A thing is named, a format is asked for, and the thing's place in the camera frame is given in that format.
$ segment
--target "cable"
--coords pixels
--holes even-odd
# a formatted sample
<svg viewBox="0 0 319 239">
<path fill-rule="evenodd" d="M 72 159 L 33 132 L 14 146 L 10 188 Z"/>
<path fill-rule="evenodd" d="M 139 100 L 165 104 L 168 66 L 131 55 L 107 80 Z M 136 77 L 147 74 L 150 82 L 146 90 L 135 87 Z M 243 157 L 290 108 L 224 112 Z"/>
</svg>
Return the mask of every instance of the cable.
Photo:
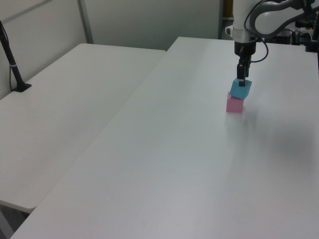
<svg viewBox="0 0 319 239">
<path fill-rule="evenodd" d="M 3 26 L 2 26 L 2 29 L 3 29 L 3 32 L 5 34 L 6 40 L 8 42 L 8 45 L 9 45 L 9 37 L 8 37 L 8 35 L 7 35 L 6 31 L 5 31 L 5 28 Z M 9 65 L 9 85 L 10 85 L 10 90 L 12 92 L 13 90 L 12 90 L 12 85 L 11 85 L 11 66 L 10 65 Z"/>
<path fill-rule="evenodd" d="M 295 32 L 292 31 L 291 29 L 282 29 L 282 31 L 291 31 L 293 34 L 295 34 Z"/>
<path fill-rule="evenodd" d="M 247 22 L 247 19 L 248 19 L 249 16 L 250 16 L 250 14 L 253 12 L 253 10 L 255 10 L 255 8 L 256 8 L 259 4 L 261 4 L 261 3 L 263 3 L 263 2 L 264 2 L 264 0 L 259 1 L 259 2 L 250 10 L 250 12 L 248 13 L 248 15 L 247 15 L 247 17 L 246 17 L 246 19 L 245 19 L 245 21 L 244 21 L 244 28 L 246 29 L 246 31 L 248 31 L 250 34 L 252 34 L 252 35 L 258 37 L 258 38 L 261 40 L 261 42 L 262 42 L 262 43 L 265 45 L 265 47 L 266 47 L 266 55 L 265 55 L 265 57 L 264 57 L 263 59 L 261 59 L 261 60 L 258 60 L 258 61 L 251 61 L 252 63 L 257 63 L 257 62 L 261 62 L 261 61 L 265 60 L 265 59 L 267 58 L 267 56 L 268 56 L 268 53 L 269 53 L 269 49 L 268 49 L 268 46 L 267 46 L 266 42 L 265 42 L 260 36 L 256 35 L 255 33 L 253 33 L 251 30 L 249 30 L 249 29 L 246 27 L 246 22 Z"/>
<path fill-rule="evenodd" d="M 299 30 L 296 29 L 296 30 L 295 30 L 295 34 L 296 34 L 297 32 L 299 32 L 299 33 L 301 34 L 301 36 L 304 35 L 301 31 L 299 31 Z"/>
<path fill-rule="evenodd" d="M 3 29 L 3 32 L 5 34 L 6 40 L 7 40 L 8 44 L 9 44 L 9 38 L 8 38 L 8 35 L 7 35 L 7 33 L 5 31 L 5 28 L 3 26 L 2 26 L 2 29 Z"/>
<path fill-rule="evenodd" d="M 12 90 L 12 85 L 11 85 L 11 66 L 9 66 L 9 84 L 10 84 L 10 90 L 12 92 L 13 90 Z"/>
</svg>

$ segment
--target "white table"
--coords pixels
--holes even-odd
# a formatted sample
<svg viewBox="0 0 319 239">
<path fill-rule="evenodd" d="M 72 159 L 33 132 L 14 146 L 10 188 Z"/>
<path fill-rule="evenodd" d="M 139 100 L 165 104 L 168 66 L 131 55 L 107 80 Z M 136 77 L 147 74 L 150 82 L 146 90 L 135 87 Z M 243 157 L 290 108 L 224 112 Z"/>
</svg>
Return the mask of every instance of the white table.
<svg viewBox="0 0 319 239">
<path fill-rule="evenodd" d="M 164 51 L 81 44 L 0 101 L 0 204 L 31 212 Z"/>
<path fill-rule="evenodd" d="M 179 38 L 12 239 L 318 238 L 317 55 L 269 49 L 232 114 L 233 42 Z"/>
</svg>

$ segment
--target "white wall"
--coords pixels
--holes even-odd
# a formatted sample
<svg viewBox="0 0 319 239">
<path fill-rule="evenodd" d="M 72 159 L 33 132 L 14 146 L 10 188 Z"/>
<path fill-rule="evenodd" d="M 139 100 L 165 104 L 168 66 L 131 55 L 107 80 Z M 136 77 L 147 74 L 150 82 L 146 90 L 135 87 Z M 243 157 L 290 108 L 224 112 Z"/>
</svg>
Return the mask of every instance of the white wall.
<svg viewBox="0 0 319 239">
<path fill-rule="evenodd" d="M 0 6 L 5 6 L 4 2 L 8 0 L 0 0 Z M 49 1 L 5 23 L 4 27 L 24 81 L 86 42 L 77 0 Z M 8 78 L 9 64 L 0 46 L 0 99 L 10 92 Z"/>
<path fill-rule="evenodd" d="M 168 50 L 179 36 L 217 38 L 220 0 L 82 0 L 94 43 Z"/>
</svg>

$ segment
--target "pink cube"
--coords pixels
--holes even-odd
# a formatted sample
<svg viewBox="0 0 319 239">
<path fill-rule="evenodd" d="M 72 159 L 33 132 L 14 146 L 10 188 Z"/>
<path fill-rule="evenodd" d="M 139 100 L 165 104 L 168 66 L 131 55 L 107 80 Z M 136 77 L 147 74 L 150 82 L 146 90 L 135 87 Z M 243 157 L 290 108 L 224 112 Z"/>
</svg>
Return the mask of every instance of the pink cube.
<svg viewBox="0 0 319 239">
<path fill-rule="evenodd" d="M 233 97 L 228 92 L 226 112 L 242 113 L 243 108 L 244 108 L 244 100 Z"/>
</svg>

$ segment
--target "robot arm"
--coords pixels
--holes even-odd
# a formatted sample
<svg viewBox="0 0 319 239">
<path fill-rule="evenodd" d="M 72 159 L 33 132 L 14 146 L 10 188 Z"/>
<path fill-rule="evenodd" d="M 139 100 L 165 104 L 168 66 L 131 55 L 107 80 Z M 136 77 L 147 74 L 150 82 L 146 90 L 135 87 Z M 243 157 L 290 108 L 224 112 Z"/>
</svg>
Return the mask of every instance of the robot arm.
<svg viewBox="0 0 319 239">
<path fill-rule="evenodd" d="M 271 38 L 286 25 L 319 10 L 319 0 L 234 0 L 234 23 L 226 28 L 235 41 L 239 85 L 245 86 L 257 38 Z"/>
</svg>

